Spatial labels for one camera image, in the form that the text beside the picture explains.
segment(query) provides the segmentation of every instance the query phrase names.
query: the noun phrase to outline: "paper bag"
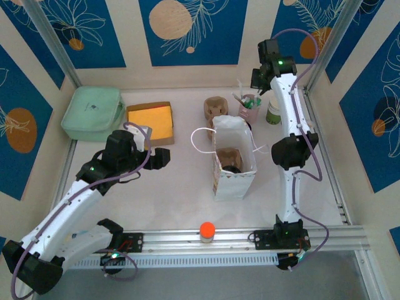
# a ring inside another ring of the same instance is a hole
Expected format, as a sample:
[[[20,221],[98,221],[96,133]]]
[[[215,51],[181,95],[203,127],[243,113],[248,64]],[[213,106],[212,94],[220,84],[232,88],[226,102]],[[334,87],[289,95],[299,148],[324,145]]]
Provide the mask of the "paper bag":
[[[212,119],[214,134],[212,147],[212,171],[216,201],[242,200],[257,172],[249,126],[241,117],[218,116]],[[240,152],[241,172],[223,170],[218,158],[218,149],[234,148]]]

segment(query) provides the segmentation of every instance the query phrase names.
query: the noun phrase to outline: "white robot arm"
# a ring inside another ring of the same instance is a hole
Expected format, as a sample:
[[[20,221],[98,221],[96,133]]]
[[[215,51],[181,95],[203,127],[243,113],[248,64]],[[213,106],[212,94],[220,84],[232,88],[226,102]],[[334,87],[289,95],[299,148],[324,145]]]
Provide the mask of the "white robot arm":
[[[298,249],[299,240],[308,239],[298,210],[299,175],[318,143],[318,135],[310,132],[301,109],[294,59],[280,55],[275,39],[260,42],[258,53],[261,67],[252,70],[251,87],[260,89],[260,95],[274,91],[283,139],[271,148],[272,160],[278,165],[281,177],[282,201],[274,229],[254,232],[254,238],[259,241],[256,249]]]
[[[281,77],[274,77],[271,80],[271,89],[274,91],[279,103],[279,112],[281,113],[282,133],[284,138],[288,138],[292,134],[295,136],[301,136],[290,93],[291,87],[296,79],[296,75],[282,74]],[[296,99],[297,111],[300,115],[301,126],[305,132],[308,132],[310,131],[310,128],[306,122],[306,119],[304,118],[303,110],[301,109],[297,87],[294,88],[294,98]],[[298,170],[300,170],[299,166],[290,167],[288,170],[285,170],[283,167],[279,167],[282,201],[277,215],[283,222],[293,223],[299,220],[299,215],[294,210],[292,205],[293,174]],[[295,195],[296,199],[299,199],[299,182],[296,185]]]
[[[44,220],[21,242],[8,241],[3,247],[13,281],[17,272],[17,277],[33,291],[44,294],[57,284],[66,270],[88,255],[102,249],[113,252],[126,242],[143,240],[143,234],[123,233],[121,226],[108,219],[99,221],[90,231],[68,236],[76,222],[113,185],[127,182],[119,180],[123,174],[136,173],[141,166],[161,169],[169,162],[168,149],[156,148],[155,155],[150,156],[149,151],[143,151],[144,140],[134,138],[130,131],[138,133],[129,127],[127,131],[114,131],[107,139],[106,148],[82,166],[70,190]]]

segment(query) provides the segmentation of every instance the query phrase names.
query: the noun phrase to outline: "mint green pouch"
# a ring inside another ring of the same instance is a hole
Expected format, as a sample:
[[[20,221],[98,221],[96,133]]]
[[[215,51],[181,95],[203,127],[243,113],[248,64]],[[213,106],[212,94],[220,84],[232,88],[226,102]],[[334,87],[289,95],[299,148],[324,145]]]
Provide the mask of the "mint green pouch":
[[[105,142],[125,113],[125,104],[115,87],[82,86],[76,89],[61,127],[71,139]]]

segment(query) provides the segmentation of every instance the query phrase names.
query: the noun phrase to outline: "white floor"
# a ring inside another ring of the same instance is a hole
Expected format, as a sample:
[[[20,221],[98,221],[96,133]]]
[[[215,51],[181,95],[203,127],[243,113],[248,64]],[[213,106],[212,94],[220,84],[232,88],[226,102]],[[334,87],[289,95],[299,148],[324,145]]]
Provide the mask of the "white floor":
[[[196,128],[204,127],[206,120],[203,102],[211,96],[228,100],[229,114],[236,116],[239,103],[231,96],[229,88],[219,89],[158,89],[125,92],[126,105],[154,101],[170,101],[174,119],[175,144],[171,150],[171,162],[162,170],[143,170],[141,179],[111,188],[102,202],[95,205],[76,229],[91,228],[99,220],[109,218],[127,230],[196,229],[204,221],[213,222],[217,228],[270,227],[275,223],[279,207],[278,167],[270,155],[256,152],[258,172],[242,201],[215,202],[212,191],[211,157],[198,153],[191,145],[190,135]],[[265,121],[268,94],[264,95],[253,134],[257,146],[268,143],[271,147],[280,140],[281,125]],[[211,150],[206,132],[195,136],[197,146]],[[75,180],[82,164],[93,154],[104,149],[105,143],[78,142],[67,187]],[[324,168],[319,148],[317,156]],[[317,174],[312,159],[306,170]],[[331,184],[323,169],[323,182],[303,176],[300,209],[307,216],[327,225],[342,224]],[[304,221],[306,226],[314,225]]]

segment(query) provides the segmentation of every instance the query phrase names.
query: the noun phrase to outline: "metal bar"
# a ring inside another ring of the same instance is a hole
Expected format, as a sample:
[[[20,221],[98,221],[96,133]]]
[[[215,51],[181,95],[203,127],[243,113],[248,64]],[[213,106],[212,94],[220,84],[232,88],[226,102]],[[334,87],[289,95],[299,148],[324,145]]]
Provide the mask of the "metal bar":
[[[354,15],[359,9],[363,0],[343,0],[345,5],[341,11],[335,25],[333,26],[332,32],[329,35],[324,48],[322,49],[321,55],[318,57],[314,71],[311,74],[309,81],[306,84],[307,90],[312,91],[315,87],[320,75],[325,71],[326,66],[330,62],[333,54],[339,46],[344,34],[348,30]]]
[[[72,164],[73,158],[74,158],[76,142],[77,141],[75,139],[72,139],[69,143],[67,157],[66,157],[64,166],[62,167],[62,173],[61,173],[61,177],[58,182],[58,185],[57,185],[56,195],[54,196],[54,199],[52,200],[50,210],[52,210],[64,196],[64,191],[65,191],[66,183],[68,180],[69,170],[71,168],[71,164]]]
[[[355,251],[356,259],[370,300],[392,300],[376,267],[371,250]]]
[[[42,10],[40,2],[35,0],[21,0],[21,2],[27,15],[31,18],[37,31],[43,38],[46,46],[51,51],[51,54],[56,59],[64,74],[69,78],[69,80],[71,80],[75,88],[82,86],[81,80],[75,72],[74,65]]]
[[[369,243],[362,226],[329,226],[328,228],[330,236],[321,251],[369,249]],[[248,240],[249,235],[254,230],[217,230],[214,241],[208,244],[200,241],[198,230],[142,231],[144,233],[142,255],[242,254],[246,256],[254,253],[288,253],[293,251],[292,249],[257,251],[254,243]],[[326,233],[320,227],[310,227],[307,230],[311,250],[313,250],[324,240]],[[90,258],[92,257],[98,257],[98,254],[93,254]]]
[[[331,160],[329,158],[324,135],[321,132],[321,129],[319,128],[319,119],[317,118],[317,116],[315,114],[313,104],[309,98],[309,93],[305,90],[303,90],[303,97],[304,97],[304,102],[306,103],[306,106],[307,106],[309,116],[310,116],[311,120],[314,121],[314,123],[315,123],[314,129],[318,133],[318,137],[319,137],[318,145],[321,150],[321,155],[324,160],[326,172],[327,172],[329,181],[331,183],[331,187],[332,187],[333,194],[335,196],[336,203],[342,207],[342,211],[344,213],[344,217],[346,218],[347,223],[352,224],[351,218],[349,216],[348,208],[346,206],[346,203],[344,202],[344,196],[343,196],[342,189],[339,185],[339,181],[336,177],[336,174],[335,174],[334,169],[331,164]]]
[[[140,269],[146,268],[195,268],[231,266],[276,266],[279,264],[276,253],[254,253],[244,257],[241,254],[203,254],[203,255],[145,255],[130,254]],[[133,268],[130,261],[123,261],[108,269]],[[99,256],[87,257],[70,269],[100,269]]]

